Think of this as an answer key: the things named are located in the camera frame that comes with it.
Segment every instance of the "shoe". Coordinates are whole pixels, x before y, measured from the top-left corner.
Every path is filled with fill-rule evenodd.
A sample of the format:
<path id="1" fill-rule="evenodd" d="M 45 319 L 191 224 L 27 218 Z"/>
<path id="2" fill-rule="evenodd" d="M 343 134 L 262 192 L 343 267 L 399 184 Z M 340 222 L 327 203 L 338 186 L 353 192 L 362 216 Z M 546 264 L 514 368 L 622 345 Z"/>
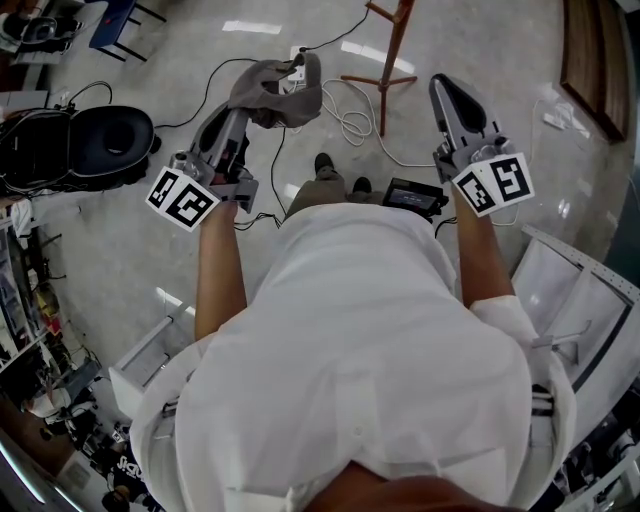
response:
<path id="1" fill-rule="evenodd" d="M 320 171 L 336 172 L 336 169 L 333 166 L 333 160 L 331 160 L 331 157 L 326 153 L 318 153 L 313 166 L 315 167 L 315 170 L 316 170 L 316 176 Z"/>
<path id="2" fill-rule="evenodd" d="M 353 193 L 364 192 L 365 194 L 371 194 L 371 182 L 364 176 L 360 176 L 353 184 Z"/>

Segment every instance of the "electronic equipment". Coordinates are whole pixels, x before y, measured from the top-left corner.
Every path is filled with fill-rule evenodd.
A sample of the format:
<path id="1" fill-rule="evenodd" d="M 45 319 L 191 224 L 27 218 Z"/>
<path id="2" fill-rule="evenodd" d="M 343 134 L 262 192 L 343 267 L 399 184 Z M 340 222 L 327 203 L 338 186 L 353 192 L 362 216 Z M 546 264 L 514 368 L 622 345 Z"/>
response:
<path id="1" fill-rule="evenodd" d="M 442 215 L 442 208 L 448 202 L 449 198 L 439 187 L 393 178 L 382 205 L 409 210 L 433 222 L 431 217 Z"/>

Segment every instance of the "floor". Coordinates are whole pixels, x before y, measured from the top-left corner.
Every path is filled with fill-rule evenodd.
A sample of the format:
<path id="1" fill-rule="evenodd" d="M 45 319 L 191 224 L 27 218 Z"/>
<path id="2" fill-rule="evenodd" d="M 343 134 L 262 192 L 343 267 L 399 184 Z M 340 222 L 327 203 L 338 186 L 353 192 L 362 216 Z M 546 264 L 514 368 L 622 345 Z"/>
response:
<path id="1" fill-rule="evenodd" d="M 53 101 L 94 80 L 106 80 L 114 89 L 114 103 L 147 112 L 154 123 L 188 119 L 202 101 L 211 71 L 229 58 L 282 59 L 293 45 L 317 45 L 355 24 L 364 14 L 362 2 L 352 0 L 143 0 L 169 21 L 166 24 L 137 13 L 141 27 L 129 24 L 121 42 L 148 57 L 143 64 L 129 57 L 118 62 L 88 48 L 104 3 L 89 4 L 80 15 L 88 22 L 63 62 L 50 74 Z M 389 9 L 394 0 L 379 2 Z M 281 26 L 278 33 L 224 31 L 227 21 L 240 20 Z M 398 86 L 389 95 L 385 146 L 407 163 L 430 163 L 431 152 L 442 142 L 428 96 L 430 77 L 448 73 L 473 83 L 494 105 L 516 147 L 531 163 L 536 197 L 523 203 L 512 227 L 496 228 L 500 245 L 513 266 L 526 243 L 520 231 L 532 224 L 603 259 L 624 198 L 631 170 L 633 144 L 611 149 L 598 130 L 576 108 L 567 122 L 579 129 L 559 131 L 541 121 L 544 112 L 567 115 L 572 103 L 558 86 L 563 45 L 562 0 L 422 0 L 416 3 L 399 57 L 415 66 L 419 80 Z M 371 13 L 365 23 L 343 41 L 386 52 L 390 24 Z M 318 50 L 323 79 L 342 73 L 378 77 L 382 63 L 342 51 L 342 42 Z M 156 215 L 144 198 L 170 155 L 188 147 L 204 117 L 228 97 L 245 63 L 224 66 L 212 80 L 207 106 L 193 123 L 163 129 L 161 151 L 152 157 L 147 177 L 135 185 L 84 200 L 79 215 L 45 226 L 62 233 L 49 254 L 52 270 L 68 277 L 56 282 L 63 307 L 87 346 L 105 366 L 113 364 L 148 332 L 173 306 L 163 291 L 193 303 L 196 290 L 197 234 L 189 234 Z M 396 70 L 394 76 L 406 76 Z M 368 109 L 363 97 L 342 84 L 327 87 L 341 111 Z M 363 86 L 374 107 L 375 87 Z M 94 88 L 78 97 L 87 108 L 106 102 L 106 91 Z M 564 106 L 554 107 L 561 103 Z M 282 214 L 269 186 L 269 168 L 280 143 L 281 130 L 251 128 L 247 167 L 261 186 L 254 214 Z M 275 186 L 285 207 L 292 191 L 313 176 L 312 162 L 329 153 L 348 185 L 361 175 L 374 188 L 385 190 L 391 177 L 438 185 L 431 168 L 402 168 L 387 158 L 375 136 L 353 147 L 340 125 L 323 111 L 302 128 L 287 132 L 275 166 Z M 453 216 L 451 205 L 443 217 Z M 250 218 L 242 214 L 241 220 Z M 510 223 L 514 211 L 503 210 L 494 222 Z M 455 226 L 439 235 L 457 261 Z M 277 244 L 277 230 L 262 220 L 238 233 L 245 283 L 251 296 Z M 192 318 L 178 326 L 188 340 Z"/>

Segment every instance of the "cable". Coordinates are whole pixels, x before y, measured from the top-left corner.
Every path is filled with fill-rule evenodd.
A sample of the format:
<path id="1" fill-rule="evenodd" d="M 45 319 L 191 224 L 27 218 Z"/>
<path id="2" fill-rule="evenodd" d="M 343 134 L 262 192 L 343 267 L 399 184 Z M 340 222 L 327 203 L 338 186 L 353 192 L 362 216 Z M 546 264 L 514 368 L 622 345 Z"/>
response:
<path id="1" fill-rule="evenodd" d="M 273 190 L 273 193 L 275 194 L 276 199 L 278 200 L 278 204 L 280 205 L 280 208 L 282 208 L 282 213 L 284 213 L 284 215 L 287 215 L 287 210 L 285 210 L 284 205 L 282 204 L 282 201 L 280 201 L 280 196 L 276 192 L 276 187 L 273 184 L 273 168 L 276 165 L 276 160 L 278 160 L 278 156 L 280 155 L 280 151 L 282 150 L 282 146 L 284 146 L 284 138 L 285 138 L 286 134 L 287 134 L 287 129 L 283 128 L 282 129 L 282 141 L 280 141 L 280 147 L 278 147 L 278 151 L 276 152 L 276 156 L 273 157 L 273 162 L 271 162 L 271 171 L 269 172 L 269 175 L 270 175 L 270 178 L 271 178 L 271 190 Z"/>
<path id="2" fill-rule="evenodd" d="M 107 89 L 109 89 L 109 103 L 108 104 L 111 105 L 111 102 L 113 101 L 113 89 L 111 88 L 109 83 L 105 82 L 104 80 L 97 80 L 95 82 L 91 82 L 89 85 L 86 85 L 85 87 L 80 89 L 77 93 L 75 93 L 73 96 L 71 96 L 71 99 L 67 102 L 67 105 L 71 104 L 71 102 L 73 102 L 73 100 L 75 100 L 80 94 L 82 94 L 87 89 L 91 89 L 92 87 L 96 87 L 98 85 L 102 85 L 103 87 L 106 87 Z"/>
<path id="3" fill-rule="evenodd" d="M 322 43 L 319 44 L 318 46 L 302 46 L 300 48 L 301 52 L 308 52 L 310 50 L 318 50 L 319 48 L 322 48 L 323 46 L 327 46 L 329 44 L 335 43 L 336 41 L 338 41 L 339 39 L 342 39 L 344 36 L 348 36 L 349 34 L 351 34 L 351 32 L 353 32 L 355 29 L 357 29 L 360 25 L 362 25 L 364 23 L 364 21 L 367 19 L 367 16 L 369 16 L 369 8 L 365 7 L 366 11 L 364 13 L 364 17 L 358 22 L 356 23 L 350 30 L 348 30 L 347 32 L 345 32 L 344 34 L 340 34 L 338 37 L 336 37 L 335 39 L 332 39 L 331 41 L 327 41 L 326 43 Z"/>
<path id="4" fill-rule="evenodd" d="M 180 128 L 181 126 L 185 126 L 185 125 L 189 124 L 196 117 L 198 117 L 198 114 L 200 113 L 200 111 L 204 108 L 205 104 L 207 103 L 207 97 L 209 96 L 209 87 L 211 86 L 211 80 L 213 79 L 213 75 L 215 75 L 222 66 L 224 66 L 225 64 L 228 64 L 229 62 L 258 62 L 258 61 L 256 59 L 250 59 L 248 57 L 247 58 L 240 58 L 240 59 L 227 59 L 227 60 L 225 60 L 216 69 L 214 69 L 213 72 L 209 75 L 209 80 L 207 81 L 207 88 L 204 91 L 204 99 L 202 100 L 202 103 L 198 107 L 198 110 L 196 110 L 195 114 L 193 114 L 189 119 L 187 119 L 186 121 L 183 121 L 182 123 L 179 123 L 179 124 L 159 124 L 157 126 L 154 126 L 153 129 L 154 130 L 159 130 L 160 128 Z"/>
<path id="5" fill-rule="evenodd" d="M 249 229 L 251 229 L 251 227 L 258 222 L 259 220 L 262 219 L 273 219 L 273 222 L 276 225 L 276 228 L 280 229 L 280 226 L 282 226 L 282 222 L 280 222 L 280 219 L 278 219 L 278 217 L 276 217 L 274 214 L 272 213 L 263 213 L 260 212 L 258 215 L 256 215 L 256 217 L 250 221 L 247 222 L 235 222 L 234 223 L 234 227 L 236 229 L 236 231 L 249 231 Z"/>
<path id="6" fill-rule="evenodd" d="M 357 110 L 348 110 L 347 112 L 340 114 L 340 112 L 338 112 L 338 106 L 336 104 L 335 98 L 326 88 L 326 84 L 328 84 L 329 82 L 343 83 L 359 91 L 360 94 L 362 94 L 367 99 L 367 103 L 369 104 L 369 110 L 371 111 L 371 118 L 364 112 L 359 112 Z M 298 86 L 298 82 L 296 82 L 296 84 L 294 85 L 294 89 L 293 89 L 294 91 L 297 88 L 297 86 Z M 362 146 L 362 144 L 364 144 L 365 139 L 375 131 L 375 134 L 378 137 L 378 142 L 380 142 L 380 146 L 382 147 L 382 151 L 384 151 L 384 153 L 400 167 L 435 167 L 436 166 L 435 164 L 407 164 L 407 163 L 401 162 L 395 156 L 389 153 L 389 150 L 385 147 L 384 142 L 382 141 L 382 137 L 380 136 L 380 132 L 378 131 L 378 126 L 376 124 L 376 114 L 373 108 L 373 104 L 371 103 L 371 98 L 364 90 L 362 90 L 357 85 L 352 84 L 351 82 L 347 82 L 345 80 L 341 80 L 339 78 L 329 78 L 324 82 L 322 82 L 322 92 L 323 94 L 326 94 L 329 97 L 332 108 L 330 106 L 327 106 L 327 104 L 324 101 L 322 102 L 322 107 L 340 123 L 342 136 L 352 146 L 354 147 Z M 369 127 L 366 129 L 361 128 L 358 124 L 354 123 L 353 121 L 347 120 L 348 116 L 363 117 L 367 121 Z M 350 138 L 349 135 L 347 135 L 347 132 L 351 133 L 357 139 L 360 139 L 360 140 L 357 140 L 357 139 L 354 140 Z"/>
<path id="7" fill-rule="evenodd" d="M 440 228 L 442 226 L 444 226 L 445 224 L 457 224 L 458 223 L 458 217 L 451 217 L 449 219 L 445 219 L 442 222 L 440 222 L 440 224 L 438 224 L 438 226 L 436 227 L 436 231 L 433 235 L 434 238 L 438 238 L 438 232 L 440 231 Z"/>

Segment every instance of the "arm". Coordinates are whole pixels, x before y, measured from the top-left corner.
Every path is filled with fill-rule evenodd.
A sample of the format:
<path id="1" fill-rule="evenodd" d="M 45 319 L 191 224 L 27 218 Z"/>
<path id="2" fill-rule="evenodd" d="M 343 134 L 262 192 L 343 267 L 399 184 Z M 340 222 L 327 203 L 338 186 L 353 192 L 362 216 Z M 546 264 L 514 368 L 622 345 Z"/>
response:
<path id="1" fill-rule="evenodd" d="M 515 295 L 489 216 L 478 218 L 455 187 L 460 281 L 465 307 L 483 299 Z"/>
<path id="2" fill-rule="evenodd" d="M 216 332 L 247 307 L 240 252 L 233 226 L 236 203 L 224 203 L 200 227 L 196 340 Z"/>

